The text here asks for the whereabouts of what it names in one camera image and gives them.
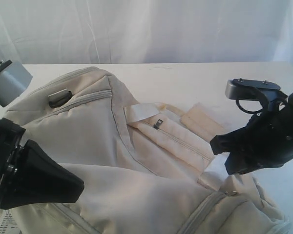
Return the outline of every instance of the table surface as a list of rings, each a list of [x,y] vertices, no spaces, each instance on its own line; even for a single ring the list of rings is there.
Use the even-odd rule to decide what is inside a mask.
[[[59,64],[25,65],[33,80],[20,98],[57,76],[88,66],[97,66],[116,75],[139,102],[165,102],[184,111],[200,102],[211,108],[230,129],[244,126],[250,115],[225,97],[228,79],[268,80],[280,85],[286,94],[293,92],[293,67],[287,62]],[[244,103],[244,107],[254,110],[259,105],[249,102]],[[6,108],[0,107],[0,118]],[[264,169],[256,175],[293,221],[293,160],[280,169]]]

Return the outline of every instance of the zipper track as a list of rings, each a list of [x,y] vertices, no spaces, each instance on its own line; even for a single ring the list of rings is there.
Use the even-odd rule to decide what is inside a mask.
[[[42,116],[38,119],[36,119],[35,121],[39,122],[39,121],[42,121],[43,119],[45,118],[48,118],[50,116],[54,116],[54,115],[57,115],[61,112],[64,112],[64,111],[68,111],[76,106],[79,106],[79,105],[82,105],[82,104],[85,104],[85,103],[88,103],[88,102],[91,102],[91,101],[96,101],[96,100],[100,100],[100,99],[103,99],[103,98],[111,98],[112,97],[112,91],[111,90],[102,90],[102,91],[98,91],[98,92],[95,92],[95,93],[91,93],[91,94],[85,94],[85,95],[82,95],[78,98],[76,98],[73,102],[71,102],[70,104],[66,105],[66,106],[63,106],[61,107],[60,109],[54,111],[54,112],[51,112],[45,116]]]
[[[67,74],[64,74],[62,76],[57,77],[54,81],[51,81],[50,83],[47,83],[43,87],[40,87],[40,88],[36,89],[35,91],[33,91],[30,94],[28,94],[28,96],[30,96],[30,95],[38,92],[41,89],[47,88],[47,87],[49,87],[51,85],[55,85],[57,83],[61,83],[61,82],[67,81],[67,80],[69,80],[71,78],[74,78],[76,76],[83,75],[83,74],[85,74],[87,72],[94,71],[96,69],[97,69],[97,67],[86,67],[86,68],[82,68],[82,69],[79,69],[79,70],[76,70],[76,71],[69,72]]]
[[[142,123],[143,123],[143,124],[146,124],[146,125],[148,125],[148,126],[150,126],[150,127],[153,128],[153,126],[152,126],[151,124],[147,123],[147,122],[142,122]],[[170,139],[172,139],[172,140],[178,142],[179,144],[181,144],[181,145],[184,146],[185,148],[192,150],[192,151],[195,152],[197,155],[203,157],[203,158],[206,159],[207,161],[210,161],[210,158],[208,158],[206,155],[204,155],[203,153],[201,153],[199,149],[197,149],[197,148],[195,148],[195,147],[189,145],[189,144],[186,143],[185,141],[183,141],[183,140],[181,140],[181,139],[179,139],[179,138],[173,136],[172,134],[170,134],[170,133],[168,133],[168,132],[165,132],[164,130],[162,130],[162,129],[160,129],[160,128],[158,128],[157,131],[160,131],[162,134],[166,135],[166,136],[169,137]]]
[[[187,222],[186,227],[181,229],[178,234],[194,234],[212,208],[227,196],[223,193],[214,192],[206,197],[198,208],[192,213],[194,216]]]

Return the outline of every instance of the black cable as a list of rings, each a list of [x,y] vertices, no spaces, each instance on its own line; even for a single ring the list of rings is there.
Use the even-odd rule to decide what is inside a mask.
[[[260,110],[258,110],[258,111],[249,111],[249,110],[244,109],[244,108],[241,106],[241,104],[240,104],[240,99],[239,99],[239,98],[237,98],[237,99],[235,100],[235,103],[236,103],[237,107],[238,107],[241,111],[243,111],[244,113],[247,113],[247,114],[255,115],[255,114],[261,113],[261,112],[263,111],[263,108],[260,109]]]

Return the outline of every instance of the white backdrop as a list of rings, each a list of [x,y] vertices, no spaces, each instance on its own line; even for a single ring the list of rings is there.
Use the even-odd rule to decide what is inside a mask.
[[[293,64],[293,0],[0,0],[0,59]]]

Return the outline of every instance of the fabric bag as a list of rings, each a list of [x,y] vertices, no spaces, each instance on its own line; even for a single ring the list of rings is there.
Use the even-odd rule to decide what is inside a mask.
[[[73,97],[51,108],[48,96],[63,89]],[[36,141],[85,184],[74,204],[12,209],[22,233],[287,233],[288,219],[251,174],[208,171],[214,155],[205,140],[217,123],[200,115],[208,124],[182,124],[186,115],[140,104],[96,67],[59,77],[11,107],[5,117],[26,129],[23,143]]]

